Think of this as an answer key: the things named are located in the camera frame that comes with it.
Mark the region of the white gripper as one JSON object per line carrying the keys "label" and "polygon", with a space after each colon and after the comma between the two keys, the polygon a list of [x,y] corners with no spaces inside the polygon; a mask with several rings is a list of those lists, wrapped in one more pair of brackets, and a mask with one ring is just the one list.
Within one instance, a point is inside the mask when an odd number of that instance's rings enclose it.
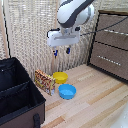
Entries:
{"label": "white gripper", "polygon": [[[80,39],[80,32],[67,32],[62,34],[60,29],[54,29],[47,32],[47,44],[50,47],[72,45],[78,43]],[[66,49],[66,54],[70,54],[71,48]],[[58,55],[58,50],[53,50],[55,58]]]}

